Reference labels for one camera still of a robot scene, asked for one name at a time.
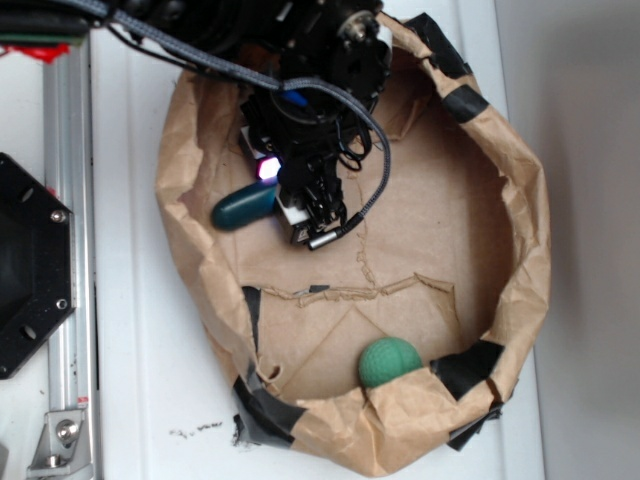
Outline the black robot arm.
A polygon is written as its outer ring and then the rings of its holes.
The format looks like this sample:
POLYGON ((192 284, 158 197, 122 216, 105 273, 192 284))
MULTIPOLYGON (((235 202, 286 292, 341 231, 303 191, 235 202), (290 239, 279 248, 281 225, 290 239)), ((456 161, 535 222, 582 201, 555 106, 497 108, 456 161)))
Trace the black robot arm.
MULTIPOLYGON (((378 1, 122 1, 119 8, 207 53, 262 53, 277 80, 312 78, 372 111, 390 73, 390 36, 378 1)), ((361 220, 344 202, 338 168, 358 171, 372 148, 362 115, 329 94, 255 88, 242 103, 241 142, 257 179, 220 200, 212 222, 235 230, 277 214, 294 244, 318 249, 361 220)))

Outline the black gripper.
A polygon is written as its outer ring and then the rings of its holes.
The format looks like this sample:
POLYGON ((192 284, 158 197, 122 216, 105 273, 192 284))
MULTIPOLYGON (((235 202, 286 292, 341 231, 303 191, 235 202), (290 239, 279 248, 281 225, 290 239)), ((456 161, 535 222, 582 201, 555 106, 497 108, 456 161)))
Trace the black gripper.
POLYGON ((337 166, 352 171, 372 149, 368 127, 327 94, 257 89, 242 104, 239 144, 258 180, 278 180, 274 213, 291 245, 320 248, 348 221, 337 166))

